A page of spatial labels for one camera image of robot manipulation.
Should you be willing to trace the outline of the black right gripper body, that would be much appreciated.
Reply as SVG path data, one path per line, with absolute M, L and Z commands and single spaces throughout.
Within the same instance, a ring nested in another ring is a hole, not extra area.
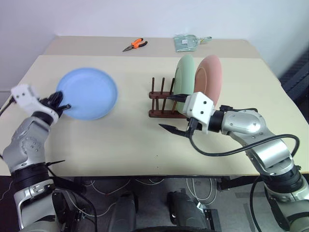
M 186 131 L 186 135 L 190 136 L 193 135 L 196 130 L 202 130 L 202 124 L 195 118 L 191 117 L 187 119 L 188 121 L 188 128 Z

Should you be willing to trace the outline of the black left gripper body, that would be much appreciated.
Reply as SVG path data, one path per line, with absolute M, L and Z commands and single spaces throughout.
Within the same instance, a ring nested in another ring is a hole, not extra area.
M 50 103 L 49 97 L 41 99 L 40 103 L 43 104 L 44 106 L 50 108 L 50 109 L 53 109 L 57 114 L 61 114 L 61 112 L 57 111 L 57 108 L 59 107 L 60 103 Z

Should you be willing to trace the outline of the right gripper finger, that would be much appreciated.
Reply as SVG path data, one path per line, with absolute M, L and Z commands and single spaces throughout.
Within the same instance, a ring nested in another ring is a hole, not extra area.
M 166 124 L 159 124 L 159 126 L 161 126 L 162 128 L 164 128 L 165 130 L 167 130 L 168 132 L 172 134 L 182 136 L 182 137 L 189 137 L 188 131 L 179 130 L 175 126 L 166 125 Z
M 186 101 L 186 94 L 170 95 L 167 97 L 167 99 L 184 103 Z

